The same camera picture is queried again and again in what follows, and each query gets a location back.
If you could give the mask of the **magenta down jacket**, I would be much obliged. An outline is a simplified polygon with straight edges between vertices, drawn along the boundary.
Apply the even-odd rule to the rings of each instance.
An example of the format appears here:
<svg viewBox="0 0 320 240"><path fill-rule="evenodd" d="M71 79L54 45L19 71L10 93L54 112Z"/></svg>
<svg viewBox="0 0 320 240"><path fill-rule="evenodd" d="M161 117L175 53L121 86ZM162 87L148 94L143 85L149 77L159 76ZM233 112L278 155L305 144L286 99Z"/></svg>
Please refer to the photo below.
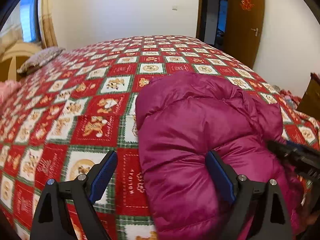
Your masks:
<svg viewBox="0 0 320 240"><path fill-rule="evenodd" d="M136 100L139 159L159 239L216 239L230 214L204 158L214 150L250 180L275 179L291 227L300 227L303 186L266 143L283 142L280 106L222 77L179 72L153 80Z"/></svg>

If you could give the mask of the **brown wooden dresser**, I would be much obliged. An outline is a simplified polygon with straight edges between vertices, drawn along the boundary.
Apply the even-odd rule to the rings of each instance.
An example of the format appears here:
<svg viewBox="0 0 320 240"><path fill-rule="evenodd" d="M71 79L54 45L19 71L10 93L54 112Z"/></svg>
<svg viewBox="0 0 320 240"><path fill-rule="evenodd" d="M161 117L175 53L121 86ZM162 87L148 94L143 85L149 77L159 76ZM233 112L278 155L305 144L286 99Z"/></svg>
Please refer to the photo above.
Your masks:
<svg viewBox="0 0 320 240"><path fill-rule="evenodd" d="M319 76L310 74L309 85L297 107L297 111L307 114L316 120L320 120L320 85Z"/></svg>

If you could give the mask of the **clutter on floor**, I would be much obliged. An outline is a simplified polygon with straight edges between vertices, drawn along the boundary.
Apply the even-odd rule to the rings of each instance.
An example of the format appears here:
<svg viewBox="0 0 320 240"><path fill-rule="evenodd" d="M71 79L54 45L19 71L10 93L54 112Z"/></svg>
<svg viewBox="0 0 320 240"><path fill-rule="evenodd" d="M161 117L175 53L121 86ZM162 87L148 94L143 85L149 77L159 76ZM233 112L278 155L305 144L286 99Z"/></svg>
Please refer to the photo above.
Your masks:
<svg viewBox="0 0 320 240"><path fill-rule="evenodd" d="M289 90L282 89L276 85L272 86L276 92L280 94L282 99L289 105L292 109L297 109L302 98L299 96L293 95Z"/></svg>

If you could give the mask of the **red patterned bed sheet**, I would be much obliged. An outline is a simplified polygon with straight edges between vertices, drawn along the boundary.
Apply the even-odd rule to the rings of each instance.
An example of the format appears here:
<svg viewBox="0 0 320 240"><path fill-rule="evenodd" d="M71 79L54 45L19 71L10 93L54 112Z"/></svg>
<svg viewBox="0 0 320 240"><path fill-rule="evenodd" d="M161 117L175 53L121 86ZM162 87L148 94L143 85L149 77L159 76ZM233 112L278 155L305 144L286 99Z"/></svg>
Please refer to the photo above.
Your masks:
<svg viewBox="0 0 320 240"><path fill-rule="evenodd" d="M60 54L28 75L1 105L1 214L7 222L1 239L8 239L9 230L18 239L30 239L47 181L87 174L108 151L116 152L117 167L93 204L105 230L111 239L159 239L139 159L136 100L153 80L179 72L222 77L266 103L277 103L283 120L280 143L319 150L319 121L290 108L262 77L223 51L180 35L99 42ZM308 182L296 175L304 193L294 235L308 219L303 214Z"/></svg>

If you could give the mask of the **brown wooden door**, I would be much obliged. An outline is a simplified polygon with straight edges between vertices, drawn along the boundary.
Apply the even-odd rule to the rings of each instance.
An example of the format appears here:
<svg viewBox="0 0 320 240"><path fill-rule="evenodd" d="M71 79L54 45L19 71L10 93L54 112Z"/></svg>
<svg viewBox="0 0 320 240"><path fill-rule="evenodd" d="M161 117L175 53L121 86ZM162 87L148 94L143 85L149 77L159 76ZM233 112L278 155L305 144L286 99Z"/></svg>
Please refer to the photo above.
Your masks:
<svg viewBox="0 0 320 240"><path fill-rule="evenodd" d="M222 50L253 68L263 29L265 0L252 0L254 7L251 11L242 10L240 3L241 0L228 0ZM258 37L252 31L255 28L259 29Z"/></svg>

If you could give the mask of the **beige wooden headboard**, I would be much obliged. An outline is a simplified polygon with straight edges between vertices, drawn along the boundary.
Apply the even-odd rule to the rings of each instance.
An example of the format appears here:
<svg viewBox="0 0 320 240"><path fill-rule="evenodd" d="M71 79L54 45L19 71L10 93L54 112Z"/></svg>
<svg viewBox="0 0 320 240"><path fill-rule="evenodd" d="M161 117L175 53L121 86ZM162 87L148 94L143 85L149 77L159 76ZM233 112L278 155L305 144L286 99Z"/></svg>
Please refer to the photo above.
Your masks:
<svg viewBox="0 0 320 240"><path fill-rule="evenodd" d="M16 42L1 55L0 81L20 81L23 76L17 73L18 68L42 48L34 43Z"/></svg>

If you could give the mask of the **red door decoration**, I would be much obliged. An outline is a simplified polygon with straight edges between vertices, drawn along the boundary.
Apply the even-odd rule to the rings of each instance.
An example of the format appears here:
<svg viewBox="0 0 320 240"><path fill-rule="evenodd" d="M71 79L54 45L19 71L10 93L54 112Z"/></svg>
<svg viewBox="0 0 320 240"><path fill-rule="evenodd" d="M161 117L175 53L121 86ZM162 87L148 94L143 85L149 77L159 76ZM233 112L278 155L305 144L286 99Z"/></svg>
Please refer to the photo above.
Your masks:
<svg viewBox="0 0 320 240"><path fill-rule="evenodd" d="M251 11L254 4L252 3L252 0L241 0L240 7L242 10Z"/></svg>

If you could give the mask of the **striped grey pillow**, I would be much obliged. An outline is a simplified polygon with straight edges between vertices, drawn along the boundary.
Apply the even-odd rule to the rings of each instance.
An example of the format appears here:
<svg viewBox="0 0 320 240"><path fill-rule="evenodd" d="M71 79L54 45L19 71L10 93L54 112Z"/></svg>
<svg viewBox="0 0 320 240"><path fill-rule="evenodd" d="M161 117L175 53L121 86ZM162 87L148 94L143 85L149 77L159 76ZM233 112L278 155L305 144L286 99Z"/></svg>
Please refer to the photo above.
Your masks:
<svg viewBox="0 0 320 240"><path fill-rule="evenodd" d="M17 74L32 74L55 59L63 51L65 51L65 48L62 47L48 47L43 49L25 61L25 63L17 69Z"/></svg>

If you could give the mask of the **right beige curtain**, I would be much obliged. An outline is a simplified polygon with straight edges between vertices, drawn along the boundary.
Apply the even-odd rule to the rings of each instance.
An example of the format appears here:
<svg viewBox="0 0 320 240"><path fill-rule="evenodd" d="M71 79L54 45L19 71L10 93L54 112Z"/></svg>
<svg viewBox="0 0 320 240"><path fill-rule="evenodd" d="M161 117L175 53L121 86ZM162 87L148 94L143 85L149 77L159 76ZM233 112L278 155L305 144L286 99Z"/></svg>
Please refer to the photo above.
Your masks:
<svg viewBox="0 0 320 240"><path fill-rule="evenodd" d="M37 11L42 48L57 46L51 8L50 0L38 0Z"/></svg>

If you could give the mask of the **beige curtain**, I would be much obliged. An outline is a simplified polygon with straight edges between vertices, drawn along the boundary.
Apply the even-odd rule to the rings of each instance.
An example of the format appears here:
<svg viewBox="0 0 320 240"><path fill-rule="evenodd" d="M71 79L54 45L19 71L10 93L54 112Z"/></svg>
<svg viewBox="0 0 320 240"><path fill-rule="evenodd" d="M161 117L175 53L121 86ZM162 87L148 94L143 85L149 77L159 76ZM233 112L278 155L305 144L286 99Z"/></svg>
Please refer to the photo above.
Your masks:
<svg viewBox="0 0 320 240"><path fill-rule="evenodd" d="M1 30L0 55L17 41L23 39L23 30L20 17L20 3L16 5Z"/></svg>
<svg viewBox="0 0 320 240"><path fill-rule="evenodd" d="M57 46L51 8L50 0L38 0L37 11L42 48Z"/></svg>

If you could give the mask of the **left beige curtain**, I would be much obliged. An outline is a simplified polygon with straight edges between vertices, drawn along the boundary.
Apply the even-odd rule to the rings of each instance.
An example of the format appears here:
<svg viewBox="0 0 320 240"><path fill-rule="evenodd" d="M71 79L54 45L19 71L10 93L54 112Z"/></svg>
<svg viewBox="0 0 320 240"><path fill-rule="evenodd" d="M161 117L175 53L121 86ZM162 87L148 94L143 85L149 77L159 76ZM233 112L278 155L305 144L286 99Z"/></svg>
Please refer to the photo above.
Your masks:
<svg viewBox="0 0 320 240"><path fill-rule="evenodd" d="M23 30L20 17L20 3L16 5L1 30L0 55L17 41L23 39Z"/></svg>

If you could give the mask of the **window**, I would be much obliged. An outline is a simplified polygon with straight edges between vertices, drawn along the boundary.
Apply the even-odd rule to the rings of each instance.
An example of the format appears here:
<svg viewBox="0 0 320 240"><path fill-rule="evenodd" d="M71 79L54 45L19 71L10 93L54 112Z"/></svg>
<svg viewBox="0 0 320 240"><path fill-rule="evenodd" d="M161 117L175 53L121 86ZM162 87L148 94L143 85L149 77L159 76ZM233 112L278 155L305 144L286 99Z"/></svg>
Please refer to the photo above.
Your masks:
<svg viewBox="0 0 320 240"><path fill-rule="evenodd" d="M20 1L20 20L24 42L40 42L38 0Z"/></svg>

